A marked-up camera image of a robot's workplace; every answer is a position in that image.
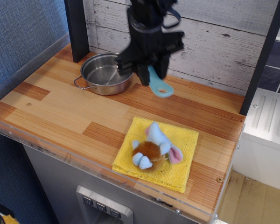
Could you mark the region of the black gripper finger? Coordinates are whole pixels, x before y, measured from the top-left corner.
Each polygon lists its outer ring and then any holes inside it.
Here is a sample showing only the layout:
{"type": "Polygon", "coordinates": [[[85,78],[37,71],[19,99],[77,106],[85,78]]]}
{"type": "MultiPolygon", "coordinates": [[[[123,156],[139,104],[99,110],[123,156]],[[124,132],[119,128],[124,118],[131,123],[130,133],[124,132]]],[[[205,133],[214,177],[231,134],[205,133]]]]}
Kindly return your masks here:
{"type": "Polygon", "coordinates": [[[170,54],[160,56],[156,63],[153,65],[154,71],[157,76],[163,80],[167,75],[168,65],[170,60],[170,54]]]}
{"type": "Polygon", "coordinates": [[[148,70],[148,65],[146,64],[139,64],[135,65],[134,72],[140,79],[140,82],[143,86],[148,86],[150,81],[150,73],[148,70]]]}

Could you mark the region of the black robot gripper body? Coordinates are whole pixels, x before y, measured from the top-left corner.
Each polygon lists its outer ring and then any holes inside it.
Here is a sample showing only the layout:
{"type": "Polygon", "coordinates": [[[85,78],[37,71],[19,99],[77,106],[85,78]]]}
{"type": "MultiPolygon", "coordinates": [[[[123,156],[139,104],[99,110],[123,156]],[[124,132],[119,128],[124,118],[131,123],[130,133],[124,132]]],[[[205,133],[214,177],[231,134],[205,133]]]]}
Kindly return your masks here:
{"type": "Polygon", "coordinates": [[[163,32],[164,17],[156,11],[128,10],[129,45],[115,59],[118,72],[133,71],[135,65],[154,65],[160,56],[183,49],[184,32],[163,32]]]}

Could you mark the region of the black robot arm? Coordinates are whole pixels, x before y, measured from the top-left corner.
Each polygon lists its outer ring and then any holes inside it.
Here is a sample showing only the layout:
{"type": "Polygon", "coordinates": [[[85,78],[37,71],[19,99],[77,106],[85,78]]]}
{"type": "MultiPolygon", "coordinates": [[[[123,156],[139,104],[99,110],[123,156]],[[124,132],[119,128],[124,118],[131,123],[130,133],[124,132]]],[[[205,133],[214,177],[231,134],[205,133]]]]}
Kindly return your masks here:
{"type": "Polygon", "coordinates": [[[184,32],[166,32],[181,21],[173,9],[175,0],[133,0],[127,9],[130,34],[129,45],[117,56],[115,63],[122,75],[136,73],[142,85],[148,85],[152,66],[157,76],[164,79],[171,54],[182,50],[184,32]]]}

